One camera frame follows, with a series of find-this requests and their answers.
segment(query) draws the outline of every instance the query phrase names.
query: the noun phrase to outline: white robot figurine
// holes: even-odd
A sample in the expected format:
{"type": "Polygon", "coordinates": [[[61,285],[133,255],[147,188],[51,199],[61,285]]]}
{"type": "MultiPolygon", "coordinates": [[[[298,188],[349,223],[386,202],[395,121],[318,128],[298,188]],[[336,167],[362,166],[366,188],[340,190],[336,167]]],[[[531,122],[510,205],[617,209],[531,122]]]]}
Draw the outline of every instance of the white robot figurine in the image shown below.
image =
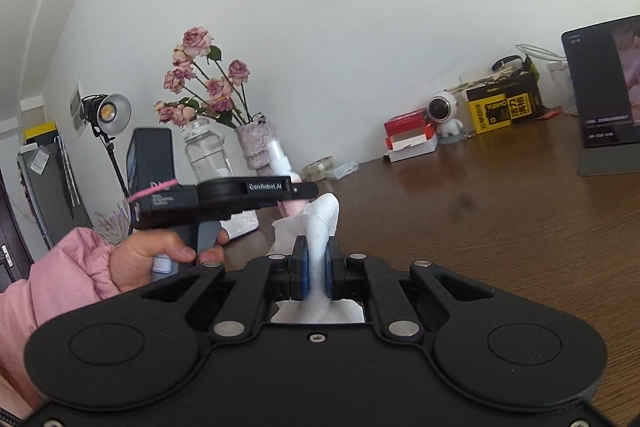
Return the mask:
{"type": "Polygon", "coordinates": [[[437,92],[427,104],[429,118],[438,124],[438,141],[441,144],[462,140],[462,122],[455,118],[458,113],[456,97],[448,91],[437,92]]]}

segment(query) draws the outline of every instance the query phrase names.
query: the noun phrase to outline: glass bottle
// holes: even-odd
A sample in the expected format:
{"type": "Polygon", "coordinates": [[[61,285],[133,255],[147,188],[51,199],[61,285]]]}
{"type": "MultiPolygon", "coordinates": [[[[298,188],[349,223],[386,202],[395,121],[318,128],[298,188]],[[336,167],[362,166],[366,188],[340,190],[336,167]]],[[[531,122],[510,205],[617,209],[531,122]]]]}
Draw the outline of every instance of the glass bottle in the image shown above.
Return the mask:
{"type": "Polygon", "coordinates": [[[216,134],[209,120],[198,117],[182,128],[184,148],[198,183],[233,176],[226,157],[225,138],[216,134]]]}

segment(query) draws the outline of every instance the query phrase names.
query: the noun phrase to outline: brown tabletop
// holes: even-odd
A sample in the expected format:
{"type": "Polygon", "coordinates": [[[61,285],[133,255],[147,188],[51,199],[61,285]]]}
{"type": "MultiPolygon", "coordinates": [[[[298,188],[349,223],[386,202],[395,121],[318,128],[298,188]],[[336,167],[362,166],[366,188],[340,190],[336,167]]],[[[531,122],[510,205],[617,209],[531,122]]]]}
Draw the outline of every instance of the brown tabletop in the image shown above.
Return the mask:
{"type": "MultiPolygon", "coordinates": [[[[640,413],[640,174],[580,178],[575,119],[511,126],[338,182],[337,237],[408,269],[428,259],[569,312],[603,336],[594,404],[626,425],[640,413]]],[[[228,248],[228,268],[265,254],[277,211],[228,248]]]]}

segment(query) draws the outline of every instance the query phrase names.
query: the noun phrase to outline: hand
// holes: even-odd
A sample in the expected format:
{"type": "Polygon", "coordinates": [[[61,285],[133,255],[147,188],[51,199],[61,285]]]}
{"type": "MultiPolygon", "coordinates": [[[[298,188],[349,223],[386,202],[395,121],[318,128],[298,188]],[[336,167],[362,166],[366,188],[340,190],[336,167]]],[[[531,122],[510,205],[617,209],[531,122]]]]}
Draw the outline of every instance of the hand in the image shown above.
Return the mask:
{"type": "MultiPolygon", "coordinates": [[[[216,242],[218,245],[229,242],[226,230],[220,231],[216,242]]],[[[196,258],[196,253],[185,245],[177,233],[170,230],[140,230],[127,237],[111,253],[111,280],[123,293],[148,284],[154,257],[163,253],[179,263],[190,263],[196,258]]],[[[224,258],[222,246],[215,246],[202,252],[198,262],[222,263],[224,258]]]]}

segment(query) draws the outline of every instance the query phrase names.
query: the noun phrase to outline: pink band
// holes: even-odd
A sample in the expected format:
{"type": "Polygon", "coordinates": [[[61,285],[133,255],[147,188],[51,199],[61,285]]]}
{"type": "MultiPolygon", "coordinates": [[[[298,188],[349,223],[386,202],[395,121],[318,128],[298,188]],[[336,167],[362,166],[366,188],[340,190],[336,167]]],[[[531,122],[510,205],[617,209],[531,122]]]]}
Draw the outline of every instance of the pink band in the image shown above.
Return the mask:
{"type": "Polygon", "coordinates": [[[129,201],[129,203],[133,203],[134,201],[139,200],[140,198],[144,198],[145,196],[148,196],[150,194],[155,194],[156,192],[160,192],[161,190],[165,190],[166,188],[173,187],[174,185],[177,185],[177,184],[178,184],[178,180],[175,178],[173,180],[159,183],[158,185],[145,188],[144,190],[140,190],[135,194],[130,195],[127,201],[129,201]]]}

